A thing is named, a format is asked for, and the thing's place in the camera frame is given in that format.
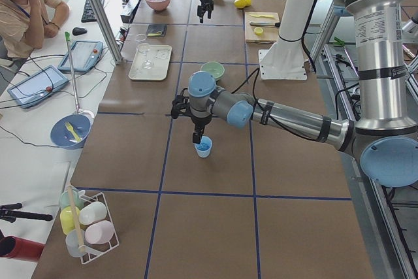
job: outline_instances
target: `red cup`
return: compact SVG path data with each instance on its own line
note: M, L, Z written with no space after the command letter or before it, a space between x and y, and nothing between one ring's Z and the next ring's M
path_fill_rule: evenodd
M0 257L37 262L44 246L42 243L9 236L0 240Z

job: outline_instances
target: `wooden handle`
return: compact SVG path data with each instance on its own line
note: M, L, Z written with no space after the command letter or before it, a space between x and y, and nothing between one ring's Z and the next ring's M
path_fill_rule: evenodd
M72 186L67 186L68 200L70 201L72 220L74 226L76 227L77 240L78 240L78 250L82 253L86 251L84 246L83 234L81 233L80 221L78 220L76 203L74 202L74 195L72 194Z

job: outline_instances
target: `blue and white device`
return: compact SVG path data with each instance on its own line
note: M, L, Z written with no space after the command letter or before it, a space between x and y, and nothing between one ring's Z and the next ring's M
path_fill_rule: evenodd
M61 90L68 82L69 79L64 74L55 66L49 65L7 91L20 107L29 108Z
M96 65L103 52L103 43L95 41L74 41L71 44L72 65L74 71L86 73ZM68 53L58 65L62 72L71 71Z

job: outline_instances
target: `black keyboard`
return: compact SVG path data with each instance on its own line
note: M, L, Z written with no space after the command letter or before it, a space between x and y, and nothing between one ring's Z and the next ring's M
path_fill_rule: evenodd
M102 3L102 6L105 4L104 2L105 0L100 0L100 2ZM94 22L97 21L94 12L93 12L93 8L91 7L90 1L86 0L86 3L84 4L84 11L83 11L83 15L81 17L81 22Z

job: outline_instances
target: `tan shirt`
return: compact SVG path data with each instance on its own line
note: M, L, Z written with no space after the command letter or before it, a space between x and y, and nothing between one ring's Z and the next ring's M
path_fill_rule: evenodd
M46 22L49 22L45 5L56 8L61 0L40 0L41 14ZM29 15L31 6L21 6ZM29 18L10 0L0 0L0 36L3 37L7 48L8 57L27 58L33 48L24 43L24 34L29 28Z

